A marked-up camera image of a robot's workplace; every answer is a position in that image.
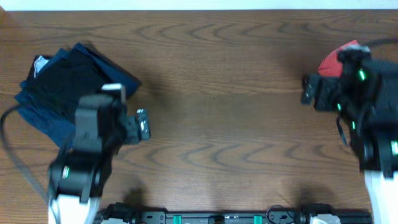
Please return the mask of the black polo shirt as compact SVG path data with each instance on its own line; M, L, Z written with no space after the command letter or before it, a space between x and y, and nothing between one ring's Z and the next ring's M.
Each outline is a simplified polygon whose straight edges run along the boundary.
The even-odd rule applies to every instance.
M24 88L40 103L74 122L81 96L96 93L110 82L95 61L73 49L67 58L56 61Z

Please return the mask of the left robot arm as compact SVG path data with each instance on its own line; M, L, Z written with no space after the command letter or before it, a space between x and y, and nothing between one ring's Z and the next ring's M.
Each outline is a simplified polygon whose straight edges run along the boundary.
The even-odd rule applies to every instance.
M113 157L123 145L150 139L148 112L127 115L122 97L82 96L72 143L49 165L49 223L93 223Z

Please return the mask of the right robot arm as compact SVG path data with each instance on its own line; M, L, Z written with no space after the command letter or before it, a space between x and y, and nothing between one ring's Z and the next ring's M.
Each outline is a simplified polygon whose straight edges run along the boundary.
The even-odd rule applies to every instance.
M316 111L336 112L349 127L344 144L358 158L371 200L372 223L397 223L397 64L372 57L367 45L336 52L338 75L303 78L301 102Z

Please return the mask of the red printed t-shirt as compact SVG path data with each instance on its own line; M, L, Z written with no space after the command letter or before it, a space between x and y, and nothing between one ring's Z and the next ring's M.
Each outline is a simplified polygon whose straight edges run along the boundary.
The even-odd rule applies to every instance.
M352 45L358 45L358 42L356 40L352 40L327 55L320 64L318 73L323 77L339 78L343 71L343 65L338 61L338 52Z

